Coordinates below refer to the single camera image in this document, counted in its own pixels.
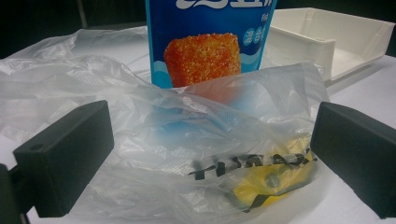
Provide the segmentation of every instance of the transparent plastic wrap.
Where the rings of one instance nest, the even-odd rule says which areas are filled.
[[[107,56],[51,51],[68,40],[0,61],[0,134],[22,143],[79,105],[108,101],[116,145],[73,216],[237,223],[318,174],[307,147],[329,97],[313,64],[164,90]],[[32,57],[39,51],[47,56]]]

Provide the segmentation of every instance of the blue snack package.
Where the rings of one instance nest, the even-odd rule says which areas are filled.
[[[189,86],[258,70],[276,0],[146,0],[151,82]]]

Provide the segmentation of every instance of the white plastic tray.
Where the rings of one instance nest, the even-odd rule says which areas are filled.
[[[278,9],[265,51],[278,65],[313,62],[323,80],[335,80],[383,56],[394,25],[311,7]]]

